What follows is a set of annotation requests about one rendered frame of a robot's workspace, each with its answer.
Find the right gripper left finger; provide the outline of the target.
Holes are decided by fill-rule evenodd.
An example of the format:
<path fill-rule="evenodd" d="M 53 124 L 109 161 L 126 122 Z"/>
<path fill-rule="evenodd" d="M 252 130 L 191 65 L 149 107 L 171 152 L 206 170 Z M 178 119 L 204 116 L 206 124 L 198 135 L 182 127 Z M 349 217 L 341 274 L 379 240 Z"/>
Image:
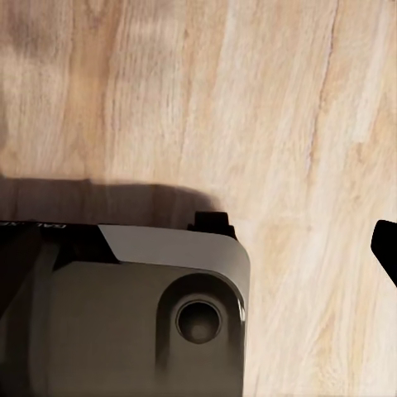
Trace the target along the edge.
<path fill-rule="evenodd" d="M 37 221 L 0 229 L 0 319 L 43 251 Z"/>

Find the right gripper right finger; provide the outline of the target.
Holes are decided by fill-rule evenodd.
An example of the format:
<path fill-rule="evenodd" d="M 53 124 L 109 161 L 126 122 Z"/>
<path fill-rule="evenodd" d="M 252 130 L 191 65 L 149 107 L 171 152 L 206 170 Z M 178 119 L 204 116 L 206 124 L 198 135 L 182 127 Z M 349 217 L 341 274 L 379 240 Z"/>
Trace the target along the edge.
<path fill-rule="evenodd" d="M 397 286 L 397 223 L 378 220 L 372 235 L 371 249 Z"/>

